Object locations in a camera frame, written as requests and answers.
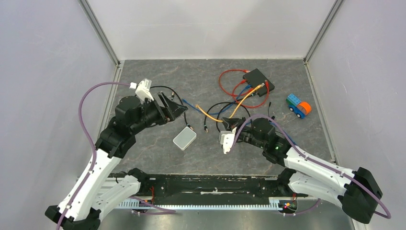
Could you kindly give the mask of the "clear plastic box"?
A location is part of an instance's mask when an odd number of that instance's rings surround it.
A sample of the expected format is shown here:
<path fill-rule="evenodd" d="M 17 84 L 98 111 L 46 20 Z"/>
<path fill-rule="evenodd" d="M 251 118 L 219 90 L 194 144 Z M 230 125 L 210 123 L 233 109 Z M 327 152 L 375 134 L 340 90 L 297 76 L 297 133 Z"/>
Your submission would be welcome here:
<path fill-rule="evenodd" d="M 174 139 L 173 143 L 181 150 L 185 150 L 197 137 L 197 134 L 190 128 L 185 127 Z"/>

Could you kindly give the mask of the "black network switch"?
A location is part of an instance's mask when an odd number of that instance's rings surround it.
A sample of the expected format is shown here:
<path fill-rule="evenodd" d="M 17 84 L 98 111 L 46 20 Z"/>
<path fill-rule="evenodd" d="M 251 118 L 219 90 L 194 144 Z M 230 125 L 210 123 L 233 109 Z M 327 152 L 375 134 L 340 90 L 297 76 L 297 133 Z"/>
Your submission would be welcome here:
<path fill-rule="evenodd" d="M 271 83 L 259 69 L 254 69 L 245 73 L 242 76 L 242 79 L 245 80 L 247 84 L 251 85 L 253 89 L 260 84 L 265 84 L 262 88 L 256 91 L 259 97 L 265 96 L 268 92 L 275 89 L 275 85 Z"/>

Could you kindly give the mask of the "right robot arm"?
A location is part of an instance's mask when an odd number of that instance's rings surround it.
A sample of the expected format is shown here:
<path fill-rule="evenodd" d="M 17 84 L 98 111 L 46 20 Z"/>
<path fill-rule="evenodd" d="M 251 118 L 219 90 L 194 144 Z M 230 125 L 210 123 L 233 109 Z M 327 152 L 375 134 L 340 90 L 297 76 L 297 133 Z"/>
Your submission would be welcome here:
<path fill-rule="evenodd" d="M 271 163 L 284 167 L 277 181 L 277 191 L 288 196 L 305 194 L 328 201 L 357 222 L 369 224 L 383 193 L 373 174 L 362 167 L 341 167 L 318 158 L 296 145 L 276 123 L 265 115 L 249 118 L 222 118 L 225 154 L 241 140 L 262 149 Z"/>

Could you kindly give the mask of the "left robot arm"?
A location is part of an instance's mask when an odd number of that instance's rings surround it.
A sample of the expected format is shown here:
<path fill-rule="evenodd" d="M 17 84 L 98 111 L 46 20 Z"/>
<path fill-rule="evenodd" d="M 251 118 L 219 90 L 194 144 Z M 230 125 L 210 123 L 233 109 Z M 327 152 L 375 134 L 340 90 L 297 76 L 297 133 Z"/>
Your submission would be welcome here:
<path fill-rule="evenodd" d="M 136 134 L 153 124 L 165 125 L 180 117 L 187 107 L 158 94 L 154 99 L 127 96 L 115 108 L 115 116 L 92 146 L 92 157 L 78 181 L 58 205 L 49 206 L 45 216 L 65 230 L 96 230 L 101 221 L 131 195 L 146 195 L 149 175 L 133 169 L 124 179 L 102 195 L 102 185 L 112 170 L 136 143 Z"/>

